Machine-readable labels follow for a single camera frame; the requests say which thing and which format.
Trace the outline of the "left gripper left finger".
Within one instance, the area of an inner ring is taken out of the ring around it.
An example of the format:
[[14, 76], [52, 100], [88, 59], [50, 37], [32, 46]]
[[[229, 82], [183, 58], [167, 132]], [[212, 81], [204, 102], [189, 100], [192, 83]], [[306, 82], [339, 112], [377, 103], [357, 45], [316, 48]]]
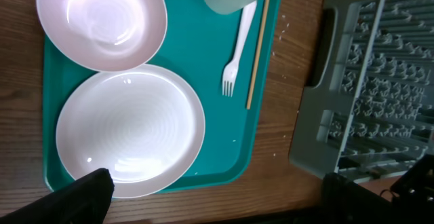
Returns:
[[114, 188], [109, 170], [99, 168], [1, 217], [1, 224], [102, 223], [111, 205]]

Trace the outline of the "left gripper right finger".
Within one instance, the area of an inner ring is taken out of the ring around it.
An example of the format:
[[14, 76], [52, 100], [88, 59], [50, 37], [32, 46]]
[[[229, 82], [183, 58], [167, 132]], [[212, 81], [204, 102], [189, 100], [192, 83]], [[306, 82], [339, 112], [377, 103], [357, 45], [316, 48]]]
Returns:
[[429, 218], [393, 218], [381, 210], [392, 202], [340, 176], [327, 174], [321, 187], [321, 207], [327, 223], [406, 223], [433, 224]]

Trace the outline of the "large pink plate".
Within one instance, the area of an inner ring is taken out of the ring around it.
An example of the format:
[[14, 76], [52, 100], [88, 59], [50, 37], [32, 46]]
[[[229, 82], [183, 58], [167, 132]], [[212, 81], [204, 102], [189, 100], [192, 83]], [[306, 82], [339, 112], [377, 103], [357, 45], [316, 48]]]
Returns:
[[184, 175], [204, 136], [194, 89], [174, 72], [146, 64], [97, 73], [78, 86], [59, 114], [56, 148], [72, 178], [105, 168], [115, 198], [139, 198]]

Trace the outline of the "white plastic fork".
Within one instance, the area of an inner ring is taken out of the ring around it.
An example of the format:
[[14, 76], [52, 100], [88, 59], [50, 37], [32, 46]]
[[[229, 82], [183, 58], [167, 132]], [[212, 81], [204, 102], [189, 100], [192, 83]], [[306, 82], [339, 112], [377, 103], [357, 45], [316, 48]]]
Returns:
[[241, 19], [239, 23], [239, 30], [237, 34], [237, 41], [235, 45], [235, 51], [231, 61], [224, 67], [222, 74], [222, 95], [232, 97], [239, 70], [239, 62], [245, 42], [250, 31], [250, 27], [253, 21], [253, 17], [257, 8], [257, 1], [254, 1], [245, 6], [241, 13]]

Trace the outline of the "pink bowl with nuts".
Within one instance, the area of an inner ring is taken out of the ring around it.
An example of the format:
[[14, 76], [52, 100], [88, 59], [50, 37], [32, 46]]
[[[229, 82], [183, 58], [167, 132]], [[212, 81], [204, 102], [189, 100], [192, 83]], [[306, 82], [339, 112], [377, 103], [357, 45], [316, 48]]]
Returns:
[[93, 71], [126, 71], [148, 62], [167, 33], [165, 0], [36, 0], [51, 43]]

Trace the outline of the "wooden chopstick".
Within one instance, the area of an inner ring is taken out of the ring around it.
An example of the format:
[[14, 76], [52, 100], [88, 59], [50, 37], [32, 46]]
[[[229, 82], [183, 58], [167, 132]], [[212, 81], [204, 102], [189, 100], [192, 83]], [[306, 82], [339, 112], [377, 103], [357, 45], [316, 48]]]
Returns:
[[256, 53], [255, 53], [255, 57], [254, 57], [252, 75], [251, 75], [251, 80], [250, 80], [250, 87], [249, 87], [249, 92], [248, 92], [248, 99], [247, 99], [247, 103], [246, 103], [246, 109], [247, 110], [250, 110], [251, 105], [252, 105], [252, 99], [253, 99], [253, 95], [254, 95], [254, 86], [256, 83], [256, 76], [257, 76], [257, 70], [258, 70], [258, 63], [260, 60], [260, 53], [261, 53], [262, 42], [263, 42], [263, 37], [264, 37], [264, 30], [265, 30], [265, 26], [267, 23], [267, 14], [268, 14], [268, 10], [269, 10], [269, 2], [270, 2], [270, 0], [264, 0], [263, 10], [262, 10], [262, 18], [261, 18], [260, 29], [259, 29], [259, 34], [258, 34], [258, 41], [257, 41], [257, 45], [256, 45]]

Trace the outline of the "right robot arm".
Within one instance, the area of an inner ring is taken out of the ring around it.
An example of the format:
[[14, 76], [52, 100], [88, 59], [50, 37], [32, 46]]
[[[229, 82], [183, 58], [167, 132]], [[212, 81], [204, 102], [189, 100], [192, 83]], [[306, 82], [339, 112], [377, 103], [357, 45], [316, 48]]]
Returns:
[[388, 192], [392, 202], [381, 213], [393, 218], [429, 218], [433, 215], [433, 155], [418, 160]]

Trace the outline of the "grey dishwasher rack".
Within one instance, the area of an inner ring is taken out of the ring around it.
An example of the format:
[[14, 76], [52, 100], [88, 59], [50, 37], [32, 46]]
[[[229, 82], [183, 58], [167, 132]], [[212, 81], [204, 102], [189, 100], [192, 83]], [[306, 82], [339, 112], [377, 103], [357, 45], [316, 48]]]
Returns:
[[323, 178], [401, 176], [433, 152], [433, 0], [323, 0], [289, 161]]

